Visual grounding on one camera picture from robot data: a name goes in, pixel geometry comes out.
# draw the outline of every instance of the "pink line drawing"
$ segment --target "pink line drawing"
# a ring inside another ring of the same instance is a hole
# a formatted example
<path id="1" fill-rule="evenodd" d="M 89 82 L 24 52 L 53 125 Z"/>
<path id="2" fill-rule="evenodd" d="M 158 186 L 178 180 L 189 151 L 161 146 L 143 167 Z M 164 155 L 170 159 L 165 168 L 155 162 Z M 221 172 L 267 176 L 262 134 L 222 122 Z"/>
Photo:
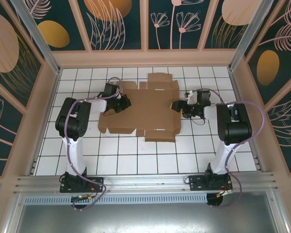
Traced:
<path id="1" fill-rule="evenodd" d="M 156 13 L 152 13 L 151 20 L 152 20 L 154 27 L 155 27 L 157 45 L 159 46 L 159 49 L 161 49 L 157 29 L 159 27 L 168 26 L 170 24 L 170 21 L 168 20 L 166 13 L 158 13 L 157 15 L 156 15 Z"/>
<path id="2" fill-rule="evenodd" d="M 171 26 L 170 26 L 170 49 L 173 49 L 173 24 L 174 24 L 174 15 L 175 15 L 175 8 L 176 6 L 181 5 L 193 5 L 202 3 L 204 0 L 171 0 L 173 4 L 173 11 L 171 14 Z"/>
<path id="3" fill-rule="evenodd" d="M 179 49 L 181 49 L 181 38 L 183 33 L 198 31 L 201 28 L 201 24 L 198 24 L 199 18 L 198 13 L 187 13 L 183 18 L 183 12 L 177 13 L 177 24 L 179 27 L 180 38 L 179 38 Z"/>

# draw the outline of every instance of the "cardboard box blank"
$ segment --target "cardboard box blank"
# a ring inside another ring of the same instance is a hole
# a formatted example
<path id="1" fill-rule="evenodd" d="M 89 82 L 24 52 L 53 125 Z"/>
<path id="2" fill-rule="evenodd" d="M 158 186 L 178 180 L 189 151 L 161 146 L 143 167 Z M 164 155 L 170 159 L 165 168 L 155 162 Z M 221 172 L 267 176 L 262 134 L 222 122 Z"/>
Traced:
<path id="1" fill-rule="evenodd" d="M 171 74 L 154 73 L 148 75 L 147 82 L 122 82 L 123 94 L 131 101 L 131 106 L 113 114 L 100 114 L 98 128 L 105 133 L 132 133 L 144 136 L 146 141 L 174 142 L 180 133 L 180 114 L 171 110 L 172 102 L 179 100 L 179 85 L 172 81 Z"/>

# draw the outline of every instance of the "cable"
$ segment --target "cable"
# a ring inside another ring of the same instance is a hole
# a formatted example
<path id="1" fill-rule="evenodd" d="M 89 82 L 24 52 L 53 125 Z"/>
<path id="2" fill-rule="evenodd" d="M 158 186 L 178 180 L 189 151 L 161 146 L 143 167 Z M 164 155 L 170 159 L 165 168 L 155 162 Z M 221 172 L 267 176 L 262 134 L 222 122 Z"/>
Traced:
<path id="1" fill-rule="evenodd" d="M 241 199 L 242 194 L 243 194 L 243 187 L 242 187 L 242 184 L 241 184 L 240 180 L 239 180 L 239 179 L 238 179 L 238 178 L 237 178 L 237 177 L 236 177 L 232 172 L 230 172 L 230 171 L 228 170 L 227 163 L 228 163 L 228 160 L 229 160 L 229 158 L 231 157 L 233 151 L 234 151 L 237 147 L 239 147 L 239 146 L 241 146 L 242 144 L 244 144 L 244 143 L 246 143 L 246 142 L 248 142 L 248 141 L 250 141 L 250 140 L 256 138 L 256 137 L 260 134 L 260 132 L 262 131 L 262 129 L 263 129 L 263 127 L 264 127 L 264 123 L 265 123 L 265 115 L 264 115 L 263 110 L 260 108 L 260 106 L 258 106 L 257 104 L 255 104 L 255 103 L 253 103 L 253 102 L 245 101 L 245 100 L 242 100 L 242 101 L 234 101 L 234 102 L 227 103 L 227 104 L 236 104 L 236 103 L 250 104 L 250 105 L 255 106 L 255 107 L 259 110 L 259 112 L 260 112 L 260 114 L 261 114 L 261 116 L 262 116 L 262 122 L 261 122 L 261 126 L 260 126 L 259 130 L 258 130 L 258 131 L 253 135 L 253 136 L 251 136 L 250 138 L 248 138 L 248 139 L 246 139 L 246 140 L 244 140 L 244 141 L 242 141 L 242 142 L 236 144 L 235 146 L 233 146 L 233 148 L 230 150 L 230 152 L 228 153 L 227 158 L 226 158 L 226 160 L 225 160 L 225 169 L 226 169 L 226 171 L 228 172 L 228 174 L 229 174 L 230 176 L 234 177 L 234 179 L 235 179 L 235 180 L 237 181 L 237 183 L 239 184 L 239 196 L 238 196 L 237 200 L 236 200 L 234 203 L 230 204 L 230 205 L 226 205 L 226 206 L 214 206 L 215 208 L 226 208 L 226 207 L 231 207 L 231 206 L 237 204 L 237 203 L 239 202 L 239 200 Z"/>
<path id="2" fill-rule="evenodd" d="M 110 80 L 112 80 L 112 79 L 116 79 L 116 80 L 119 80 L 119 81 L 120 81 L 120 88 L 118 89 L 118 91 L 117 91 L 115 94 L 113 94 L 113 95 L 111 95 L 111 96 L 109 96 L 109 97 L 92 97 L 92 98 L 79 99 L 79 100 L 74 101 L 74 103 L 71 105 L 71 107 L 70 107 L 70 109 L 69 109 L 69 111 L 68 111 L 68 114 L 67 114 L 67 117 L 66 117 L 66 120 L 65 120 L 64 134 L 65 134 L 65 138 L 66 138 L 66 140 L 67 140 L 67 158 L 68 158 L 68 162 L 69 162 L 69 164 L 70 164 L 72 170 L 73 170 L 73 171 L 74 171 L 78 176 L 80 176 L 83 180 L 85 180 L 85 181 L 87 181 L 87 182 L 89 182 L 89 183 L 93 183 L 93 184 L 100 185 L 100 186 L 103 187 L 103 191 L 102 191 L 102 193 L 100 194 L 100 196 L 99 196 L 98 198 L 96 198 L 96 200 L 94 200 L 92 204 L 89 204 L 89 205 L 85 206 L 85 207 L 82 208 L 82 209 L 77 209 L 77 208 L 75 207 L 75 205 L 74 205 L 76 201 L 74 201 L 74 202 L 72 203 L 72 207 L 74 208 L 74 210 L 83 211 L 83 210 L 86 210 L 86 209 L 92 207 L 93 205 L 95 205 L 95 203 L 96 203 L 97 201 L 99 201 L 99 199 L 100 199 L 100 198 L 105 194 L 105 192 L 106 192 L 106 190 L 107 190 L 107 187 L 106 187 L 106 185 L 103 184 L 103 183 L 95 182 L 95 181 L 92 181 L 92 180 L 90 180 L 90 179 L 88 179 L 88 178 L 82 176 L 81 174 L 78 173 L 78 171 L 77 171 L 77 170 L 75 169 L 75 167 L 73 166 L 73 163 L 71 162 L 71 158 L 70 158 L 70 152 L 69 152 L 69 151 L 70 151 L 70 145 L 71 145 L 71 143 L 70 143 L 70 140 L 69 140 L 68 135 L 67 135 L 67 126 L 68 126 L 69 117 L 70 117 L 70 114 L 71 114 L 71 112 L 72 112 L 74 106 L 75 106 L 77 103 L 79 103 L 79 102 L 82 102 L 82 101 L 88 101 L 88 100 L 106 100 L 106 99 L 109 99 L 109 98 L 112 98 L 112 97 L 115 97 L 115 96 L 119 95 L 120 92 L 121 92 L 121 90 L 122 90 L 122 81 L 121 81 L 118 77 L 112 77 L 112 78 L 110 78 L 110 79 L 108 80 L 108 83 L 109 83 Z"/>
<path id="3" fill-rule="evenodd" d="M 203 124 L 197 124 L 195 121 L 193 121 L 192 119 L 191 119 L 191 121 L 193 121 L 196 125 L 204 125 L 205 123 L 206 123 L 206 121 L 205 121 L 205 119 L 203 119 L 204 120 L 204 123 Z"/>

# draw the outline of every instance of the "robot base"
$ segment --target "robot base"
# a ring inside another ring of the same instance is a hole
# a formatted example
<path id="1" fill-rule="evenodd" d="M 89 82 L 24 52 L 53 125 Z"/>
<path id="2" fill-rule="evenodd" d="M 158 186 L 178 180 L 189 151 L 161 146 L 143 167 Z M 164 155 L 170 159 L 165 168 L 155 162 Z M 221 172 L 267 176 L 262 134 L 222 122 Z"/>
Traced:
<path id="1" fill-rule="evenodd" d="M 103 177 L 87 177 L 86 169 L 82 176 L 91 181 L 103 183 Z M 74 176 L 66 172 L 65 176 L 60 180 L 60 193 L 93 193 L 92 186 L 98 193 L 102 192 L 102 186 L 98 184 L 89 183 L 79 176 Z"/>

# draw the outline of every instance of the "white tile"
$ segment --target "white tile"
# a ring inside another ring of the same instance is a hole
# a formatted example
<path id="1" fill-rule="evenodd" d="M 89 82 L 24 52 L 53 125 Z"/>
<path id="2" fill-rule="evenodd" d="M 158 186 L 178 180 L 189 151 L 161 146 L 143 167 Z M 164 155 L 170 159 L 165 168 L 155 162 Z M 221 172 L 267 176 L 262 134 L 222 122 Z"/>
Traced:
<path id="1" fill-rule="evenodd" d="M 68 97 L 71 97 L 72 93 L 57 93 L 55 97 L 54 106 L 55 107 L 62 107 L 64 100 Z"/>
<path id="2" fill-rule="evenodd" d="M 138 154 L 156 154 L 156 143 L 146 142 L 144 137 L 138 137 Z"/>
<path id="3" fill-rule="evenodd" d="M 184 78 L 182 67 L 168 67 L 168 73 L 173 75 L 173 78 Z"/>
<path id="4" fill-rule="evenodd" d="M 195 154 L 177 154 L 179 173 L 198 172 Z"/>
<path id="5" fill-rule="evenodd" d="M 152 67 L 139 67 L 138 68 L 138 79 L 147 79 L 147 75 L 153 73 Z"/>
<path id="6" fill-rule="evenodd" d="M 211 136 L 194 136 L 196 153 L 214 152 Z"/>
<path id="7" fill-rule="evenodd" d="M 174 142 L 157 142 L 157 154 L 171 154 L 176 153 L 176 146 Z"/>
<path id="8" fill-rule="evenodd" d="M 89 115 L 89 120 L 99 120 L 100 113 L 92 113 Z"/>
<path id="9" fill-rule="evenodd" d="M 184 67 L 183 73 L 185 78 L 199 78 L 197 67 Z"/>
<path id="10" fill-rule="evenodd" d="M 92 80 L 97 79 L 107 79 L 107 70 L 108 68 L 94 68 L 92 72 Z"/>
<path id="11" fill-rule="evenodd" d="M 208 120 L 202 119 L 192 119 L 192 128 L 193 128 L 193 134 L 194 135 L 210 135 L 210 128 Z"/>
<path id="12" fill-rule="evenodd" d="M 178 135 L 192 135 L 192 126 L 190 120 L 181 120 L 181 130 Z"/>
<path id="13" fill-rule="evenodd" d="M 89 121 L 84 137 L 99 137 L 98 121 Z"/>
<path id="14" fill-rule="evenodd" d="M 57 93 L 70 93 L 73 92 L 75 81 L 60 81 Z"/>
<path id="15" fill-rule="evenodd" d="M 57 171 L 56 171 L 56 176 L 63 175 L 66 172 L 66 170 L 67 170 L 67 157 L 61 156 L 59 158 Z"/>
<path id="16" fill-rule="evenodd" d="M 118 77 L 122 79 L 122 68 L 108 68 L 107 79 L 112 77 Z"/>
<path id="17" fill-rule="evenodd" d="M 236 160 L 235 160 L 235 156 L 233 157 L 232 162 L 229 165 L 228 170 L 229 171 L 238 171 L 237 164 L 236 164 Z"/>
<path id="18" fill-rule="evenodd" d="M 135 137 L 136 136 L 136 130 L 134 130 L 132 133 L 127 134 L 127 133 L 120 133 L 120 137 Z"/>
<path id="19" fill-rule="evenodd" d="M 48 131 L 47 131 L 46 137 L 61 138 L 59 136 L 59 132 L 55 129 L 55 122 L 50 122 L 48 124 Z"/>
<path id="20" fill-rule="evenodd" d="M 137 79 L 138 78 L 138 69 L 133 68 L 123 68 L 123 79 Z"/>
<path id="21" fill-rule="evenodd" d="M 72 98 L 74 99 L 86 99 L 88 97 L 88 92 L 73 93 Z"/>
<path id="22" fill-rule="evenodd" d="M 60 110 L 61 110 L 61 107 L 53 107 L 52 113 L 50 115 L 50 119 L 49 120 L 50 121 L 56 121 Z"/>
<path id="23" fill-rule="evenodd" d="M 210 92 L 210 102 L 211 102 L 211 104 L 216 104 L 216 103 L 221 103 L 221 100 L 215 93 L 213 93 L 211 91 Z"/>
<path id="24" fill-rule="evenodd" d="M 118 133 L 110 133 L 109 129 L 107 128 L 105 133 L 101 133 L 101 137 L 118 137 Z"/>
<path id="25" fill-rule="evenodd" d="M 76 80 L 73 92 L 88 92 L 90 84 L 90 80 Z"/>
<path id="26" fill-rule="evenodd" d="M 137 155 L 119 155 L 117 161 L 117 174 L 137 174 Z"/>
<path id="27" fill-rule="evenodd" d="M 230 102 L 236 101 L 234 91 L 232 91 L 232 90 L 219 91 L 219 93 L 220 93 L 220 96 L 222 97 L 222 99 L 225 103 L 230 103 Z"/>
<path id="28" fill-rule="evenodd" d="M 216 78 L 228 78 L 227 67 L 213 67 L 214 76 Z"/>
<path id="29" fill-rule="evenodd" d="M 218 134 L 218 121 L 209 120 L 211 134 Z"/>
<path id="30" fill-rule="evenodd" d="M 196 154 L 198 172 L 205 172 L 208 164 L 214 159 L 214 153 Z"/>
<path id="31" fill-rule="evenodd" d="M 84 156 L 87 175 L 96 175 L 98 156 Z"/>
<path id="32" fill-rule="evenodd" d="M 77 73 L 77 80 L 82 79 L 82 80 L 90 80 L 92 77 L 92 70 L 91 68 L 85 68 L 85 69 L 78 69 Z"/>
<path id="33" fill-rule="evenodd" d="M 105 89 L 106 80 L 91 80 L 90 92 L 102 92 Z"/>
<path id="34" fill-rule="evenodd" d="M 212 90 L 217 90 L 217 83 L 215 82 L 215 78 L 208 78 L 208 79 L 200 79 L 200 82 L 202 83 L 202 88 L 209 88 Z"/>
<path id="35" fill-rule="evenodd" d="M 193 136 L 176 136 L 177 153 L 195 153 Z"/>
<path id="36" fill-rule="evenodd" d="M 185 91 L 186 90 L 184 79 L 173 79 L 173 81 L 177 81 L 178 82 L 179 90 L 181 90 L 181 91 Z"/>
<path id="37" fill-rule="evenodd" d="M 198 67 L 200 78 L 214 78 L 212 67 Z"/>
<path id="38" fill-rule="evenodd" d="M 58 156 L 40 157 L 36 176 L 55 176 L 58 164 Z"/>
<path id="39" fill-rule="evenodd" d="M 249 142 L 246 142 L 245 144 L 242 144 L 238 149 L 237 152 L 250 152 L 250 146 L 249 146 Z"/>
<path id="40" fill-rule="evenodd" d="M 61 138 L 46 138 L 44 140 L 41 155 L 58 156 L 62 147 L 63 140 Z"/>
<path id="41" fill-rule="evenodd" d="M 153 73 L 167 73 L 168 69 L 167 67 L 153 67 Z"/>
<path id="42" fill-rule="evenodd" d="M 157 157 L 155 154 L 138 156 L 138 174 L 156 174 Z"/>
<path id="43" fill-rule="evenodd" d="M 137 137 L 120 137 L 118 154 L 137 154 Z"/>
<path id="44" fill-rule="evenodd" d="M 117 155 L 117 146 L 117 137 L 102 137 L 100 139 L 99 155 Z"/>
<path id="45" fill-rule="evenodd" d="M 185 79 L 185 86 L 187 91 L 202 88 L 200 84 L 200 79 Z"/>
<path id="46" fill-rule="evenodd" d="M 231 80 L 229 78 L 216 79 L 219 90 L 233 90 Z"/>
<path id="47" fill-rule="evenodd" d="M 214 152 L 217 152 L 221 140 L 218 135 L 212 135 L 212 140 L 213 140 Z"/>
<path id="48" fill-rule="evenodd" d="M 99 138 L 83 138 L 83 155 L 97 155 L 99 149 Z"/>
<path id="49" fill-rule="evenodd" d="M 235 154 L 239 171 L 256 171 L 256 164 L 251 152 L 237 152 Z"/>
<path id="50" fill-rule="evenodd" d="M 97 175 L 115 175 L 117 155 L 99 156 Z"/>
<path id="51" fill-rule="evenodd" d="M 175 154 L 158 154 L 159 173 L 177 173 L 177 157 Z"/>
<path id="52" fill-rule="evenodd" d="M 63 69 L 60 80 L 75 80 L 78 69 Z"/>

